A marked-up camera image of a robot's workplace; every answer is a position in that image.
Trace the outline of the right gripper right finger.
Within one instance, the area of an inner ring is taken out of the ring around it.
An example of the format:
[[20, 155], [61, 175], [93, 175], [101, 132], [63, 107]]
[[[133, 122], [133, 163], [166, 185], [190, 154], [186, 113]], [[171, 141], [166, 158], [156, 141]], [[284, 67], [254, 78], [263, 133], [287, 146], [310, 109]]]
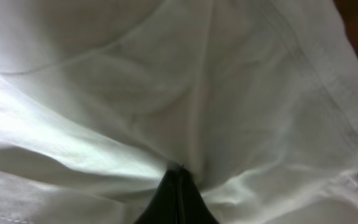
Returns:
[[179, 224], [219, 224], [208, 210], [191, 173], [182, 167], [178, 179]]

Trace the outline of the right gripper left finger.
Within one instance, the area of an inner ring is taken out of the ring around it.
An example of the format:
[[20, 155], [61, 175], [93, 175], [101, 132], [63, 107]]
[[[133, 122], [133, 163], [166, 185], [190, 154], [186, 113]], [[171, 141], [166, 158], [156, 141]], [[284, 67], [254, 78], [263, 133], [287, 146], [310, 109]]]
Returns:
[[178, 172], [166, 171], [150, 203], [134, 224], [176, 224]]

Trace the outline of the white t-shirt with black tag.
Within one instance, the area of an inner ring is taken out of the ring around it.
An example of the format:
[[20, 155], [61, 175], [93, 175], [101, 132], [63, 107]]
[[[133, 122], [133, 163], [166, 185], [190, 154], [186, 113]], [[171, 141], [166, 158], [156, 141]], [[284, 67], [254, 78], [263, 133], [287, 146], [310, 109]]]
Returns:
[[170, 167], [220, 223], [358, 223], [335, 3], [0, 0], [0, 223], [132, 223]]

